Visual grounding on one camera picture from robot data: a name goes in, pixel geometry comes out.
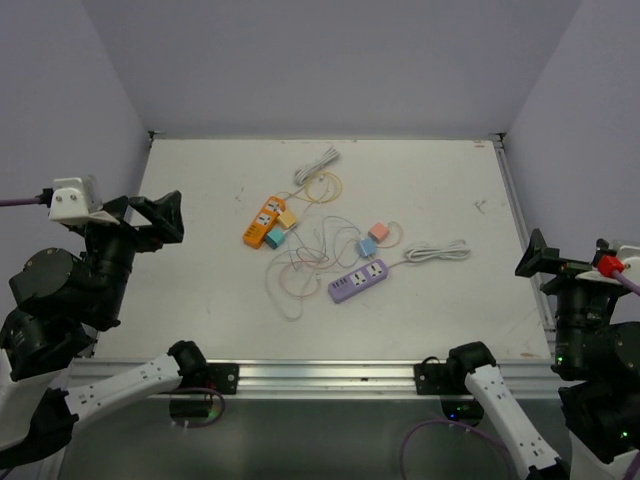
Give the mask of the pink charger plug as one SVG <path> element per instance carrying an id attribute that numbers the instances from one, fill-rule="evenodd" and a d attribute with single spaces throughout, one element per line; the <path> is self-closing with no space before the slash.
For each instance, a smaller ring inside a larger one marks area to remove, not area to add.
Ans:
<path id="1" fill-rule="evenodd" d="M 375 223 L 369 230 L 368 236 L 375 242 L 381 243 L 387 239 L 390 234 L 389 227 L 381 222 Z"/>

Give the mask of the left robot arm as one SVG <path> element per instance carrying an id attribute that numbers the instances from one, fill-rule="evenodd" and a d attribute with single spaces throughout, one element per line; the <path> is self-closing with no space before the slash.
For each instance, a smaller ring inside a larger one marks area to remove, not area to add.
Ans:
<path id="1" fill-rule="evenodd" d="M 179 341 L 152 362 L 79 391 L 53 387 L 92 346 L 88 328 L 119 326 L 134 258 L 184 238 L 182 195 L 157 200 L 121 196 L 90 210 L 79 195 L 50 190 L 55 222 L 81 236 L 80 255 L 37 252 L 9 281 L 15 308 L 1 327 L 1 468 L 42 460 L 75 431 L 130 401 L 205 389 L 207 362 L 192 341 Z"/>

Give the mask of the yellow charger plug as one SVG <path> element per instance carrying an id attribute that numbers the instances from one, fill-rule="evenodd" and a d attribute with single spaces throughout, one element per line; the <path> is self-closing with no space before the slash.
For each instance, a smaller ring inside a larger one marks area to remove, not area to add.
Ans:
<path id="1" fill-rule="evenodd" d="M 288 230 L 297 223 L 297 217 L 290 210 L 279 210 L 277 223 L 282 229 Z"/>

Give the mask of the orange power strip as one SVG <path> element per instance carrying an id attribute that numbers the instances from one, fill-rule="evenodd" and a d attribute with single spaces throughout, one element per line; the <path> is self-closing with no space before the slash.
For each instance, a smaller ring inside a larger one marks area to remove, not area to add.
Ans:
<path id="1" fill-rule="evenodd" d="M 244 244 L 250 248 L 259 249 L 264 243 L 266 235 L 276 224 L 279 212 L 285 209 L 286 205 L 283 199 L 270 196 L 245 230 L 242 237 Z"/>

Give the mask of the blue charger plug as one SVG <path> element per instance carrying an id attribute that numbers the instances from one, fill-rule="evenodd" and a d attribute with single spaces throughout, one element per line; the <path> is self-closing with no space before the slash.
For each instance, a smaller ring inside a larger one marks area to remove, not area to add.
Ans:
<path id="1" fill-rule="evenodd" d="M 356 243 L 357 253 L 361 258 L 373 258 L 377 252 L 377 245 L 370 237 L 362 238 Z"/>

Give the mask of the purple power strip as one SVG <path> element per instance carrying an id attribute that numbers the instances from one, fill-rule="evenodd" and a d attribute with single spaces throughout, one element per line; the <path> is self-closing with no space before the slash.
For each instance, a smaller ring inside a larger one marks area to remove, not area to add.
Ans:
<path id="1" fill-rule="evenodd" d="M 362 291 L 377 285 L 385 280 L 388 274 L 388 266 L 381 259 L 375 259 L 331 281 L 328 284 L 328 294 L 335 304 L 340 304 Z"/>

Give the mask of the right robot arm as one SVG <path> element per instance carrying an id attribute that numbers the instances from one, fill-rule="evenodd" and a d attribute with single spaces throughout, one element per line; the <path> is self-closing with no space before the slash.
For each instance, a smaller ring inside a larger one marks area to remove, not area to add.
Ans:
<path id="1" fill-rule="evenodd" d="M 535 229 L 515 273 L 547 274 L 556 299 L 552 371 L 572 454 L 564 461 L 539 434 L 481 342 L 452 349 L 445 379 L 488 414 L 520 479 L 636 479 L 639 476 L 639 324 L 613 323 L 618 300 L 639 292 L 639 248 L 600 239 L 590 261 L 566 259 Z"/>

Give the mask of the teal charger plug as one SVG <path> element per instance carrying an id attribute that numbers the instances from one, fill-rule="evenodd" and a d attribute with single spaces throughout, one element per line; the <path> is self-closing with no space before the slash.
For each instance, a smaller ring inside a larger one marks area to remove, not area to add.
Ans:
<path id="1" fill-rule="evenodd" d="M 264 243 L 271 249 L 275 250 L 285 241 L 286 233 L 278 228 L 274 227 L 264 237 Z"/>

